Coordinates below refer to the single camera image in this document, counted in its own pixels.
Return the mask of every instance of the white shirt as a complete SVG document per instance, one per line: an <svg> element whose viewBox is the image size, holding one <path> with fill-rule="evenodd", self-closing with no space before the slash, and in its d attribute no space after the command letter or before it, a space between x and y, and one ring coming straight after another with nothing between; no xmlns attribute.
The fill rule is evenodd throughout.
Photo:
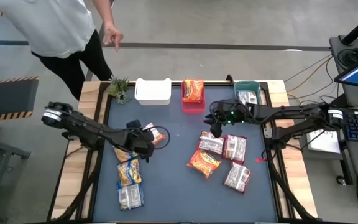
<svg viewBox="0 0 358 224"><path fill-rule="evenodd" d="M84 51L95 31L83 0L0 0L0 11L41 56L67 58Z"/></svg>

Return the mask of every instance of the green container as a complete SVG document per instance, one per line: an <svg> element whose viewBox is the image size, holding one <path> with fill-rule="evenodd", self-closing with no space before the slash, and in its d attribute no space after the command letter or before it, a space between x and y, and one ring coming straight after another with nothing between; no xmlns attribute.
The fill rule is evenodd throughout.
<svg viewBox="0 0 358 224"><path fill-rule="evenodd" d="M234 94L238 99L237 92L239 91L253 91L256 94L256 99L258 104L262 104L262 100L260 99L260 91L259 91L259 82L255 81L238 81L234 84Z"/></svg>

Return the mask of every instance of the person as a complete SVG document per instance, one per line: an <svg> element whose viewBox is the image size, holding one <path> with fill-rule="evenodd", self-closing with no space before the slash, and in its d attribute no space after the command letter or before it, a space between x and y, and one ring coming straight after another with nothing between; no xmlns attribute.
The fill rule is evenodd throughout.
<svg viewBox="0 0 358 224"><path fill-rule="evenodd" d="M118 51L124 36L114 25L110 0L93 4L103 20L103 44L114 42ZM27 39L32 54L66 83L77 100L85 81L80 60L100 80L112 77L83 0L0 0L0 10Z"/></svg>

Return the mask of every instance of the concrete floor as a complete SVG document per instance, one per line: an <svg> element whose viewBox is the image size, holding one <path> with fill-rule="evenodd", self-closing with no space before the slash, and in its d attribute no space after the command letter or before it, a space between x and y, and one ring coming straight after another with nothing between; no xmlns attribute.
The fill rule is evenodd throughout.
<svg viewBox="0 0 358 224"><path fill-rule="evenodd" d="M86 3L100 27L101 19L91 1ZM358 0L116 0L113 12L124 42L142 43L328 46L329 37L347 34L358 24ZM3 16L0 40L24 40ZM229 73L235 79L283 80L328 54L200 49L121 49L117 54L104 48L113 73L131 80L217 80ZM333 62L329 71L332 76L337 74ZM310 72L290 80L287 89ZM32 151L26 162L12 161L15 170L6 175L1 187L0 216L6 215L8 223L46 219L67 142L59 130L43 125L40 118L49 101L77 105L64 83L30 54L28 46L0 45L0 79L34 75L40 76L40 82L32 117L0 122L0 141ZM329 78L321 69L293 94L306 95L327 83ZM331 85L321 94L333 88ZM305 163L319 217L358 223L355 187L335 181L341 174L339 162L305 159Z"/></svg>

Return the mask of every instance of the person's hand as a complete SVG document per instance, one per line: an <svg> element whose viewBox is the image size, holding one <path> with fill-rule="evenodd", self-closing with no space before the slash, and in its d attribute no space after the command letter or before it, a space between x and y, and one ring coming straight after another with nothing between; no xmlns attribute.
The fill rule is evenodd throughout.
<svg viewBox="0 0 358 224"><path fill-rule="evenodd" d="M124 35L114 25L111 24L104 26L104 45L109 45L114 42L116 44L116 52L118 52L119 44L123 38Z"/></svg>

